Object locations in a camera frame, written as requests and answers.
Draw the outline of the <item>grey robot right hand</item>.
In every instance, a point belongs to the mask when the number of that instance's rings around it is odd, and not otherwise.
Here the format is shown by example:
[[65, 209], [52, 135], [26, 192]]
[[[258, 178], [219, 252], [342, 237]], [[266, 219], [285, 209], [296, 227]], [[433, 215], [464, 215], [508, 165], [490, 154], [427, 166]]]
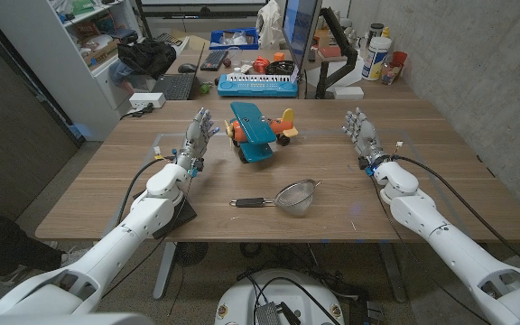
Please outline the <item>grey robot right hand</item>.
[[346, 124], [342, 131], [349, 137], [358, 156], [358, 166], [361, 170], [375, 169], [388, 159], [384, 151], [375, 126], [368, 120], [358, 107], [354, 112], [348, 111], [345, 115]]

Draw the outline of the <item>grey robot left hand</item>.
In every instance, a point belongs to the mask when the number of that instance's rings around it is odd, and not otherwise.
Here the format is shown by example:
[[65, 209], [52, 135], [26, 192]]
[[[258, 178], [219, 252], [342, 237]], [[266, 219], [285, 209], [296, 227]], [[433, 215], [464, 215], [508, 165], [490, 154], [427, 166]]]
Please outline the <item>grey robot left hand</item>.
[[186, 130], [176, 158], [176, 163], [185, 170], [189, 170], [197, 160], [204, 156], [209, 139], [220, 130], [219, 126], [213, 126], [214, 122], [210, 119], [210, 111], [202, 107]]

